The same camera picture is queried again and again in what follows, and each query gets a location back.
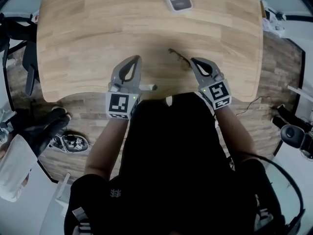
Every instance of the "forearm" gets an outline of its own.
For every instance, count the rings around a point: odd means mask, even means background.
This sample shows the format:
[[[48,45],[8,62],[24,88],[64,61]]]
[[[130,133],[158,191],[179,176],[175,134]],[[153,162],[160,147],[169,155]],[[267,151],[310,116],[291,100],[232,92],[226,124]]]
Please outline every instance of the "forearm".
[[[93,145],[85,166],[85,174],[97,174],[106,180],[121,149],[128,120],[111,118]]]
[[[238,157],[239,162],[242,162],[246,159],[246,156],[235,154],[236,152],[257,154],[254,141],[249,132],[228,106],[217,109],[215,115],[227,149],[232,157]]]

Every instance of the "hand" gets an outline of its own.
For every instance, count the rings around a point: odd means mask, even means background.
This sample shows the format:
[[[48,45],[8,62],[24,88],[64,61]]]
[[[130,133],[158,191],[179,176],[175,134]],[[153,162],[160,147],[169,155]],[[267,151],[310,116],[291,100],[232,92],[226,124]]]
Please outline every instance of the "hand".
[[[3,145],[0,146],[0,161],[4,157],[7,149],[9,148],[12,139],[13,139],[13,135],[9,134],[7,142],[5,142]]]

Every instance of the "black office chair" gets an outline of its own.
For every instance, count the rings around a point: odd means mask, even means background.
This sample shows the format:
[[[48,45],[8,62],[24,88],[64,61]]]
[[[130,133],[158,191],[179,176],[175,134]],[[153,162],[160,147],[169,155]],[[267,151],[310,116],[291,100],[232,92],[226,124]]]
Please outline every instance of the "black office chair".
[[[0,13],[0,51],[4,50],[2,65],[5,68],[10,39],[27,41],[22,65],[28,71],[25,93],[30,96],[34,89],[35,79],[40,82],[37,62],[37,24],[31,18],[18,18],[29,23],[28,26],[19,24],[13,18],[6,18]]]

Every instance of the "wooden table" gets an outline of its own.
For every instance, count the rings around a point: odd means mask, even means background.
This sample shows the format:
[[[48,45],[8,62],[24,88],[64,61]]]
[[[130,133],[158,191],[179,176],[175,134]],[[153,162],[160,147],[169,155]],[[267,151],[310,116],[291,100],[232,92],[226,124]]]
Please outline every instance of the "wooden table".
[[[192,0],[173,13],[165,0],[43,0],[37,54],[46,101],[82,92],[105,93],[113,68],[140,55],[145,98],[197,91],[196,78],[175,54],[217,63],[234,97],[257,93],[263,49],[259,0]]]

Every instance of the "floor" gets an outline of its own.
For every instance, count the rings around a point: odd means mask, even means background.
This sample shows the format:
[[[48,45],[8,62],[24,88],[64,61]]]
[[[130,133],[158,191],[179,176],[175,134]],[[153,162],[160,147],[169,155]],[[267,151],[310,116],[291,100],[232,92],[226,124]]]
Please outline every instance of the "floor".
[[[302,52],[287,40],[267,32],[264,33],[263,48],[261,78],[257,93],[257,97],[262,96],[262,98],[252,103],[247,111],[249,103],[233,98],[231,109],[239,114],[238,118],[252,135],[259,154],[271,157],[280,141],[279,129],[270,122],[275,115],[271,106],[284,103],[287,109],[292,109],[296,95],[287,89],[287,85],[296,88],[298,86]],[[52,106],[63,105],[72,114],[68,129],[83,133],[92,146],[108,123],[104,94],[75,94],[57,103],[47,103],[43,99],[40,84],[36,83],[32,96],[27,97],[24,93],[27,72],[22,67],[23,52],[24,48],[13,53],[11,58],[14,57],[16,63],[8,67],[8,82],[15,107],[29,108],[30,101],[33,101],[35,116],[39,117],[50,111]],[[227,152],[219,128],[217,131],[221,145]],[[39,160],[53,179],[63,180],[69,172],[71,174],[69,182],[72,183],[83,175],[87,155],[88,152],[66,154],[47,148]],[[112,176],[118,174],[120,159],[121,153]]]

